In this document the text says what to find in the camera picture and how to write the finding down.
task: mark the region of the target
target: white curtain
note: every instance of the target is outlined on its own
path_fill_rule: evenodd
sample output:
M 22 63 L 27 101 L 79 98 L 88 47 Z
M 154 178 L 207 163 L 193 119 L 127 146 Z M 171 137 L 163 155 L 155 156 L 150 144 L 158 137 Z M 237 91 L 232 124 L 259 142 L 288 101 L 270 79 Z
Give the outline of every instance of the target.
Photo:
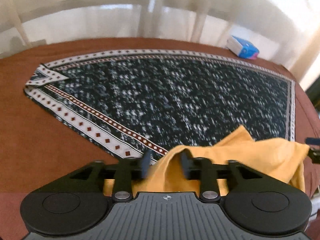
M 0 0 L 0 57 L 86 38 L 155 37 L 224 47 L 236 35 L 256 45 L 261 58 L 295 72 L 319 29 L 320 0 Z M 299 80 L 310 76 L 319 49 Z

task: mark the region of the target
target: brown tablecloth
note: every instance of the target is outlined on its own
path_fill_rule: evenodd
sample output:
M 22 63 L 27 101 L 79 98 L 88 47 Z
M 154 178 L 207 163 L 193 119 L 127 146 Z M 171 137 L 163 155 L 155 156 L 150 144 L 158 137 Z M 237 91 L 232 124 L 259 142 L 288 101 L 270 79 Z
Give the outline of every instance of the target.
M 109 49 L 182 49 L 237 58 L 226 49 L 173 40 L 103 38 L 40 46 L 0 60 L 0 237 L 20 240 L 27 230 L 20 217 L 23 197 L 105 153 L 57 121 L 23 94 L 25 82 L 39 63 Z M 283 66 L 263 59 L 253 64 L 293 78 Z M 296 85 L 296 141 L 319 137 L 320 120 L 307 95 Z M 320 165 L 307 158 L 306 193 L 311 196 L 320 179 Z

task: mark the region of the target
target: tissue box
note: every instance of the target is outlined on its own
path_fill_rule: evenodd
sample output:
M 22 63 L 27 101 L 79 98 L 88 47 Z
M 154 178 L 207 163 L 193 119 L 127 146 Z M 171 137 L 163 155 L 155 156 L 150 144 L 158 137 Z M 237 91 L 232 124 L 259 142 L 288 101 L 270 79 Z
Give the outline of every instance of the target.
M 227 48 L 241 58 L 256 59 L 259 50 L 249 41 L 230 36 L 227 40 Z

